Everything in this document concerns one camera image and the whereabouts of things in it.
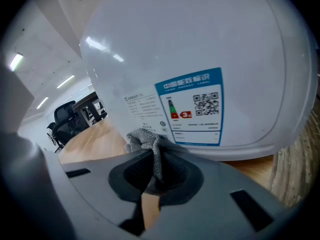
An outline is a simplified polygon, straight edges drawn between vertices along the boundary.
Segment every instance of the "desk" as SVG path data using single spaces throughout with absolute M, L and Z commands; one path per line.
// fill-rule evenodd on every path
M 74 163 L 125 154 L 126 141 L 106 117 L 72 138 L 59 154 L 60 162 Z M 295 143 L 274 155 L 242 161 L 228 161 L 269 190 L 287 207 L 303 199 L 318 173 L 320 161 L 320 102 L 315 101 L 305 128 Z M 146 229 L 159 214 L 159 198 L 142 194 Z
M 88 107 L 94 117 L 94 119 L 99 122 L 100 120 L 103 119 L 103 117 L 101 116 L 101 114 L 99 114 L 99 112 L 97 111 L 95 105 L 93 104 L 93 102 L 98 101 L 99 102 L 99 98 L 96 94 L 96 92 L 92 92 L 89 95 L 85 96 L 84 98 L 80 99 L 77 103 L 75 103 L 72 106 L 72 109 L 77 112 L 79 114 L 79 116 L 83 117 L 83 119 L 86 121 L 86 123 L 91 126 L 92 122 L 87 118 L 87 116 L 85 115 L 83 109 L 85 107 Z

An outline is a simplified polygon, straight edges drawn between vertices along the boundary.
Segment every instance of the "black rubber opening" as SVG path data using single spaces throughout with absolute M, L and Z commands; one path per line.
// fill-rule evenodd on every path
M 273 218 L 244 190 L 230 193 L 256 232 L 271 224 Z
M 88 170 L 87 168 L 83 168 L 83 169 L 78 169 L 78 170 L 67 171 L 65 174 L 70 179 L 70 178 L 78 177 L 78 176 L 88 174 L 88 173 L 91 173 L 91 171 Z
M 159 206 L 184 204 L 203 184 L 203 174 L 194 164 L 169 153 L 161 155 L 163 182 L 156 181 L 149 194 L 159 195 Z M 153 176 L 152 152 L 139 155 L 113 168 L 109 184 L 122 200 L 138 203 Z
M 124 220 L 119 227 L 136 236 L 140 236 L 145 231 L 141 201 L 136 204 L 132 218 Z

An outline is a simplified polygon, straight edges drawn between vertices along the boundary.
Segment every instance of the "white wall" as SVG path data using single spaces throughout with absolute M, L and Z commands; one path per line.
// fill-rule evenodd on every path
M 18 135 L 35 142 L 42 150 L 46 149 L 54 152 L 58 148 L 58 145 L 55 146 L 52 141 L 49 140 L 47 136 L 48 125 L 46 118 L 41 116 L 35 120 L 22 123 L 18 130 Z
M 58 0 L 74 33 L 81 38 L 90 15 L 101 0 Z
M 73 30 L 59 0 L 34 0 L 56 32 L 81 58 L 79 38 Z
M 93 86 L 89 84 L 91 84 L 91 81 L 89 77 L 86 77 L 80 80 L 79 82 L 73 84 L 61 96 L 59 96 L 55 101 L 53 101 L 51 105 L 48 107 L 48 109 L 44 112 L 44 117 L 46 118 L 47 123 L 50 124 L 55 121 L 54 113 L 57 107 L 71 101 L 78 102 L 85 96 L 94 92 L 95 90 Z

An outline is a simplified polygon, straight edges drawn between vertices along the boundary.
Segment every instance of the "energy label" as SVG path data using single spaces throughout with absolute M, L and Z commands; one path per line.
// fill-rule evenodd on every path
M 221 68 L 181 75 L 127 93 L 136 128 L 183 145 L 219 146 L 224 118 Z
M 223 127 L 221 68 L 155 84 L 176 144 L 219 146 Z

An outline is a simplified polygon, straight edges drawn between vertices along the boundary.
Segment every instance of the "white appliance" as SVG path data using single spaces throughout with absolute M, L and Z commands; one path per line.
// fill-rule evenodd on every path
M 80 49 L 124 138 L 145 128 L 214 160 L 292 144 L 316 94 L 314 38 L 289 0 L 103 0 Z

